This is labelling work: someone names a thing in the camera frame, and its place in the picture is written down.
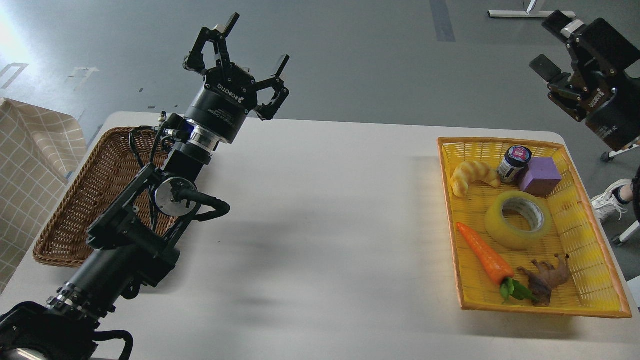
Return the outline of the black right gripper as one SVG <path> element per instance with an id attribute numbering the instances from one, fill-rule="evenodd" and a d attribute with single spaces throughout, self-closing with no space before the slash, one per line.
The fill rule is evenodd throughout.
<path id="1" fill-rule="evenodd" d="M 556 10 L 542 27 L 560 40 L 583 71 L 562 71 L 540 54 L 529 66 L 546 82 L 547 97 L 578 123 L 594 132 L 611 150 L 620 151 L 639 139 L 640 52 L 608 21 L 584 23 Z"/>

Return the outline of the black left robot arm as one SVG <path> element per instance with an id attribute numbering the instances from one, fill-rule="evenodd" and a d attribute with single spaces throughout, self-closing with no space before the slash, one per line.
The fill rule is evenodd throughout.
<path id="1" fill-rule="evenodd" d="M 185 115 L 161 115 L 152 128 L 148 161 L 87 228 L 93 253 L 46 305 L 24 301 L 1 317 L 3 360 L 89 360 L 98 344 L 123 340 L 128 360 L 133 336 L 98 330 L 115 302 L 134 299 L 142 286 L 157 286 L 173 271 L 176 243 L 192 221 L 230 212 L 223 200 L 201 193 L 195 182 L 218 144 L 233 143 L 249 112 L 272 120 L 290 91 L 281 78 L 290 60 L 283 55 L 274 75 L 261 81 L 230 60 L 227 38 L 240 18 L 201 28 L 183 68 L 203 77 Z"/>

